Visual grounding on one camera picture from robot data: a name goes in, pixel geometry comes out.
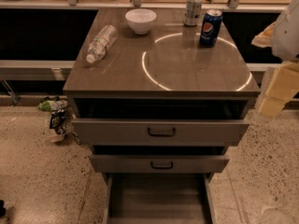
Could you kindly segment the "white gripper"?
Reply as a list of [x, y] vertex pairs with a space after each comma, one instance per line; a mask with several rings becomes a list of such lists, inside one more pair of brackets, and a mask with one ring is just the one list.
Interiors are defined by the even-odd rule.
[[266, 90], [257, 106], [258, 114], [275, 117], [299, 92], [299, 0], [292, 0], [262, 32], [254, 36], [251, 44], [266, 48], [272, 45], [272, 54], [284, 62], [276, 68], [270, 79], [263, 82]]

